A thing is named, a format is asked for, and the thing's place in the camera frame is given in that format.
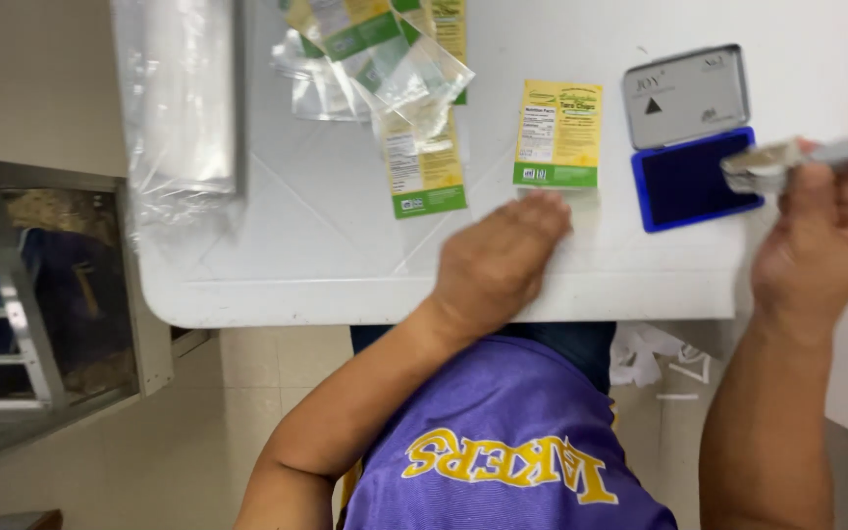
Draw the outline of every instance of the metal tin lid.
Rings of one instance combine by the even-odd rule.
[[[751,118],[742,48],[715,48],[657,59],[624,74],[633,147],[663,147],[744,126]]]

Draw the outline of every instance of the person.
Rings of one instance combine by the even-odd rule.
[[[795,170],[780,209],[703,432],[704,528],[834,523],[823,406],[848,304],[848,171]],[[559,196],[534,192],[452,236],[433,292],[274,430],[236,528],[330,528],[336,480],[359,461],[345,528],[676,527],[610,428],[596,357],[612,330],[506,331],[570,230]]]

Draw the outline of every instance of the hand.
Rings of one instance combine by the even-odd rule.
[[[437,285],[422,304],[459,344],[497,331],[534,300],[548,259],[571,231],[558,193],[534,190],[444,244]]]
[[[803,166],[780,206],[752,270],[756,305],[815,331],[832,330],[848,305],[848,172]]]

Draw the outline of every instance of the white table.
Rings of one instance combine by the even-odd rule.
[[[285,25],[273,0],[251,3],[246,203],[232,206],[222,223],[139,233],[149,304],[185,327],[401,319],[429,291],[441,242],[516,195],[524,79],[605,90],[601,211],[577,216],[542,297],[520,318],[730,318],[745,255],[772,210],[645,234],[630,170],[624,71],[737,42],[759,141],[848,133],[848,2],[470,0],[469,65],[477,78],[458,114],[470,151],[470,209],[399,222],[368,127],[291,117],[290,81],[268,65]]]

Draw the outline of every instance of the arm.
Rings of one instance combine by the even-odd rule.
[[[781,203],[752,271],[755,313],[706,419],[704,528],[834,524],[823,410],[848,305],[848,174],[802,168]]]
[[[538,296],[570,230],[559,195],[536,192],[454,235],[433,293],[310,392],[257,459],[235,527],[329,528],[336,480],[441,366]]]

